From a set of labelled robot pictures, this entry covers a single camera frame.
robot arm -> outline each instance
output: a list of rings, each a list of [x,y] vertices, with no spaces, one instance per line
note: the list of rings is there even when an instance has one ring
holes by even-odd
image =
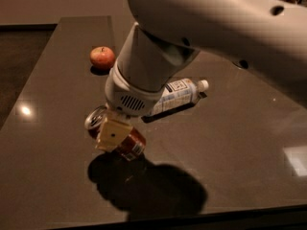
[[[137,23],[106,82],[108,104],[141,116],[199,50],[284,91],[307,81],[303,7],[277,0],[129,0]]]

white wall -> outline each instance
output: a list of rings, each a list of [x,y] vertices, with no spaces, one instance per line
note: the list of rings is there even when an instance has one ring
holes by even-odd
[[[0,0],[0,25],[53,24],[64,16],[127,12],[126,0]]]

dark floor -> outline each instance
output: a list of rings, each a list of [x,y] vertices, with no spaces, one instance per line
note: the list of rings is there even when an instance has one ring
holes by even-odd
[[[0,129],[53,30],[0,30]]]

gray table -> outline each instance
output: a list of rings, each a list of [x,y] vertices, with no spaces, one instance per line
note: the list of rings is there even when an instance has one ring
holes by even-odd
[[[131,23],[61,19],[0,132],[0,228],[306,204],[307,110],[207,53],[174,77],[208,79],[207,98],[149,124],[133,120],[145,157],[129,164],[94,149],[83,122],[106,102],[107,75],[90,72],[88,55],[101,45],[118,54]]]

red apple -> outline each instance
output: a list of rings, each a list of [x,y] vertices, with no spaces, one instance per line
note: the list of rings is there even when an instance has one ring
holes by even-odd
[[[110,48],[101,46],[90,52],[89,59],[95,68],[106,71],[113,67],[115,54]]]

